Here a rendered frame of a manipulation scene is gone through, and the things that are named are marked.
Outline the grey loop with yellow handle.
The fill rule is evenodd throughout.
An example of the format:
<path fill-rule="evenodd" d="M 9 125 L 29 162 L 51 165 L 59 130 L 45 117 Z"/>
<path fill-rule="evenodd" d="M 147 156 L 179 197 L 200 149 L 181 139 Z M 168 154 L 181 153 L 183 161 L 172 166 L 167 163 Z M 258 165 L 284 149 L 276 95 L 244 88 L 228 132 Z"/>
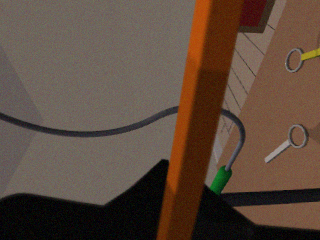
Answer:
<path fill-rule="evenodd" d="M 299 51 L 300 53 L 300 65 L 294 69 L 294 70 L 291 70 L 288 66 L 288 60 L 289 60 L 289 55 L 293 52 L 293 51 Z M 285 67 L 287 69 L 287 71 L 289 71 L 290 73 L 293 73 L 293 72 L 296 72 L 298 71 L 302 64 L 303 64 L 303 61 L 306 61 L 308 59 L 311 59 L 311 58 L 317 58 L 320 56 L 320 48 L 317 48 L 315 50 L 312 50 L 311 52 L 308 52 L 308 53 L 303 53 L 301 49 L 298 49 L 298 48 L 293 48 L 289 51 L 288 55 L 287 55 L 287 58 L 285 59 Z"/>

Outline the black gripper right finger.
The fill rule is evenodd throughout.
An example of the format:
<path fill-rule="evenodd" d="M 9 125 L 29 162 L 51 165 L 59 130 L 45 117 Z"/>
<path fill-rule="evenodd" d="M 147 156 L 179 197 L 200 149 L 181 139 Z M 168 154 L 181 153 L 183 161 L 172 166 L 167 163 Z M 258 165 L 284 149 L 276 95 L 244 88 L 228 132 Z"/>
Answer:
<path fill-rule="evenodd" d="M 320 230 L 256 225 L 204 184 L 191 240 L 320 240 Z"/>

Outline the orange long bar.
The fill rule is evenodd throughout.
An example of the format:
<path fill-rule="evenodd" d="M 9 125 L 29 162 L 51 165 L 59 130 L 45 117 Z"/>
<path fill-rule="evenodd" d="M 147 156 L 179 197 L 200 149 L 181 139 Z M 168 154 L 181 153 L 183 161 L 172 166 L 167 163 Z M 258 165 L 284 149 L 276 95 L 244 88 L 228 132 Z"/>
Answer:
<path fill-rule="evenodd" d="M 156 240 L 191 240 L 244 0 L 196 0 Z"/>

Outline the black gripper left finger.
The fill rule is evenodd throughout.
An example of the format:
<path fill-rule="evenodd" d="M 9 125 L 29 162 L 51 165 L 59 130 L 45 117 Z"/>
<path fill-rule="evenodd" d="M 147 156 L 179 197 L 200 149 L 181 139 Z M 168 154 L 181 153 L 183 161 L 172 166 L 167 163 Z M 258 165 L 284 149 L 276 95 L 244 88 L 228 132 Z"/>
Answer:
<path fill-rule="evenodd" d="M 0 240 L 156 240 L 169 160 L 104 205 L 17 193 L 0 199 Z"/>

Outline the grey loop with flat handle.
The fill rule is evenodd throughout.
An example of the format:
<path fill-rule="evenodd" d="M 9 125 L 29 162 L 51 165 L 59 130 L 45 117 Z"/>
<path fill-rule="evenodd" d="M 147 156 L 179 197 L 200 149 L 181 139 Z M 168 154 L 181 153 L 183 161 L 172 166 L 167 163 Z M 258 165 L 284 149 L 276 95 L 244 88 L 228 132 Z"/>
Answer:
<path fill-rule="evenodd" d="M 291 140 L 291 131 L 293 128 L 295 127 L 299 127 L 300 129 L 302 129 L 302 131 L 304 132 L 304 141 L 303 141 L 303 144 L 301 144 L 300 146 L 296 146 L 292 140 Z M 305 130 L 305 128 L 299 124 L 294 124 L 290 127 L 290 130 L 289 130 L 289 139 L 287 139 L 284 143 L 282 143 L 279 147 L 277 147 L 276 150 L 274 150 L 271 154 L 269 154 L 266 158 L 264 158 L 265 160 L 265 163 L 269 163 L 271 162 L 272 160 L 275 159 L 275 157 L 277 157 L 279 154 L 281 154 L 282 152 L 284 152 L 286 149 L 288 149 L 288 147 L 290 147 L 291 145 L 295 148 L 302 148 L 305 146 L 306 144 L 306 141 L 307 141 L 307 132 Z"/>

